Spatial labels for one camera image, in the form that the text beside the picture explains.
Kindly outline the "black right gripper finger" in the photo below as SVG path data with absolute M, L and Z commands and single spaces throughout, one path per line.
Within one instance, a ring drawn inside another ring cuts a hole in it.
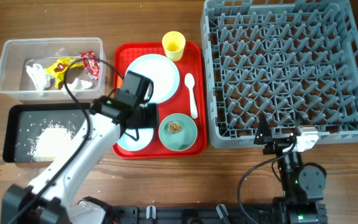
M 305 125 L 306 125 L 306 121 L 304 120 L 302 115 L 299 112 L 295 112 L 295 126 L 299 127 Z
M 255 134 L 254 144 L 272 143 L 272 132 L 267 123 L 265 115 L 262 113 L 259 117 L 259 127 Z

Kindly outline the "light blue rice bowl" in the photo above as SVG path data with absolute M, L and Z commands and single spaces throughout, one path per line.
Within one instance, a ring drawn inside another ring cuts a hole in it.
M 139 139 L 134 140 L 137 137 L 136 129 L 127 129 L 125 133 L 118 140 L 117 144 L 127 151 L 139 151 L 150 144 L 153 135 L 153 128 L 142 128 L 138 129 Z

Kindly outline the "small white tissue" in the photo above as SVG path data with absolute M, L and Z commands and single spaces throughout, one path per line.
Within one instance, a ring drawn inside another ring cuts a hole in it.
M 74 79 L 72 83 L 67 84 L 68 89 L 71 92 L 77 91 L 77 90 L 87 90 L 91 89 L 93 87 L 93 83 L 86 80 L 81 80 L 79 78 Z

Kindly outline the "red snack wrapper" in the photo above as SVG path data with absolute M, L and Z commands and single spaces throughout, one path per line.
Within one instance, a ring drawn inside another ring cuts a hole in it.
M 80 53 L 80 57 L 82 58 L 83 66 L 90 79 L 97 80 L 99 78 L 99 63 L 94 52 L 92 50 L 89 52 L 82 52 Z

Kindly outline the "white rice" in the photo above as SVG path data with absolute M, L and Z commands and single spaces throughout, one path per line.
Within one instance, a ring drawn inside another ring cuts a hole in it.
M 14 162 L 49 162 L 66 148 L 81 124 L 71 121 L 43 119 L 24 123 L 19 128 L 14 146 Z

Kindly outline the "yellow sauce wrapper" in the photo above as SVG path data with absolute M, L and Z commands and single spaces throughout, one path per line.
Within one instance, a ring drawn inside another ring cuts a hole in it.
M 60 83 L 64 79 L 65 72 L 75 61 L 76 58 L 59 58 L 55 63 L 45 69 L 45 71 L 55 79 L 55 88 L 59 89 Z

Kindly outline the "large white tissue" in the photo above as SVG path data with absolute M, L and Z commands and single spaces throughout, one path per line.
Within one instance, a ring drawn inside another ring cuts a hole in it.
M 26 72 L 32 80 L 35 89 L 37 91 L 44 91 L 50 88 L 52 76 L 46 72 L 40 64 L 33 64 L 32 66 L 26 66 Z

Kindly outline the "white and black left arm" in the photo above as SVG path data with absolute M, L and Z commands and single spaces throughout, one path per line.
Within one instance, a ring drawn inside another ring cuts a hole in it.
M 113 98 L 102 96 L 85 113 L 85 122 L 68 154 L 55 159 L 27 187 L 11 185 L 2 198 L 1 223 L 104 223 L 108 206 L 73 199 L 99 159 L 126 129 L 154 128 L 158 110 L 150 99 L 151 79 L 128 71 Z

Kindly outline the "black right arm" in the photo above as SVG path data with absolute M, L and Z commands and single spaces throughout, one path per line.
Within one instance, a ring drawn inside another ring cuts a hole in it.
M 328 222 L 324 198 L 327 172 L 321 165 L 304 163 L 301 153 L 311 149 L 319 139 L 318 130 L 307 125 L 298 115 L 296 130 L 287 137 L 275 138 L 264 114 L 260 115 L 254 144 L 263 145 L 263 154 L 276 155 L 283 197 L 273 199 L 276 223 Z

